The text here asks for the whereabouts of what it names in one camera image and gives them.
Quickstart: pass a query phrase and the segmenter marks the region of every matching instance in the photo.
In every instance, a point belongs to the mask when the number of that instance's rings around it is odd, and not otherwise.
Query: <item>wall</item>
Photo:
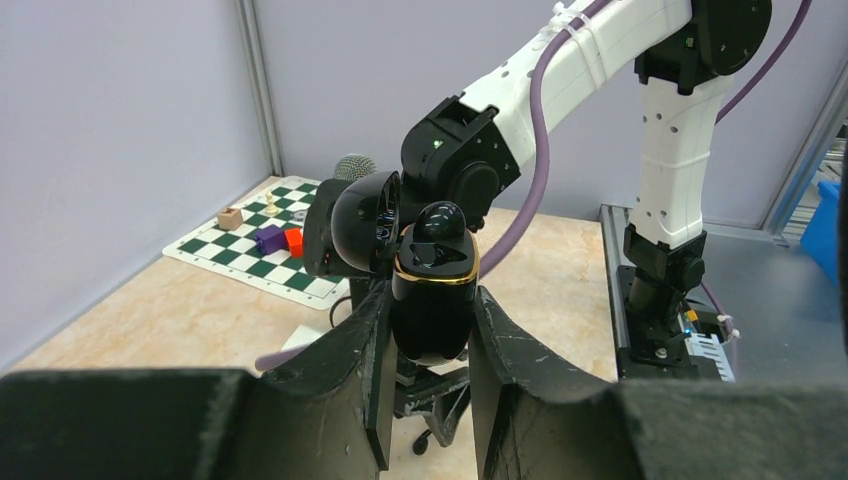
[[[555,3],[257,1],[287,173],[313,178],[331,175],[336,159],[352,151],[399,169],[407,131],[526,43]],[[799,1],[773,2],[761,53],[737,75],[735,89],[774,49]],[[848,52],[845,25],[844,0],[814,2],[780,63],[716,130],[707,218],[748,226],[764,219]],[[640,86],[625,68],[552,134],[542,211],[594,219],[601,203],[631,205],[641,116]],[[498,204],[518,207],[530,177]]]
[[[234,3],[0,4],[0,369],[261,180]]]

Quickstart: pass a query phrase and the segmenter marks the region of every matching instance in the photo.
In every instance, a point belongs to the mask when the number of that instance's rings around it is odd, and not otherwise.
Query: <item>white chess piece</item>
[[[265,203],[268,205],[267,207],[265,207],[265,215],[270,215],[273,217],[274,215],[280,213],[280,209],[276,205],[274,205],[274,195],[271,193],[270,190],[265,192]]]

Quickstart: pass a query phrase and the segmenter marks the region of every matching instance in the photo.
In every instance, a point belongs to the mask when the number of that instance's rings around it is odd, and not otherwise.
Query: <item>silver microphone grille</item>
[[[336,170],[333,172],[333,178],[337,180],[355,182],[362,177],[376,172],[377,166],[374,165],[373,160],[365,155],[351,153],[345,155],[336,163]]]

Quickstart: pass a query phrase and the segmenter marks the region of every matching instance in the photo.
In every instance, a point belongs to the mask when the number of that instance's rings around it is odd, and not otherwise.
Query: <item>blue plastic container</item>
[[[813,219],[801,236],[801,248],[804,249],[835,285],[837,252],[837,211],[839,210],[839,182],[819,182],[819,194],[822,197]]]

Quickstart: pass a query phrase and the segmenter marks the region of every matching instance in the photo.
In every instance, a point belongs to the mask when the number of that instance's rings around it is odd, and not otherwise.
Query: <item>table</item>
[[[477,234],[480,248],[488,250],[514,217],[514,211],[492,209]],[[537,215],[482,284],[553,351],[600,378],[616,378],[599,223]],[[340,307],[337,321],[349,313],[348,305]],[[256,357],[279,350],[299,325],[325,332],[328,312],[163,257],[14,369],[238,367],[257,374]],[[412,442],[425,428],[420,417],[395,420],[391,470],[381,479],[477,478],[470,415],[450,448],[431,441],[417,457]]]

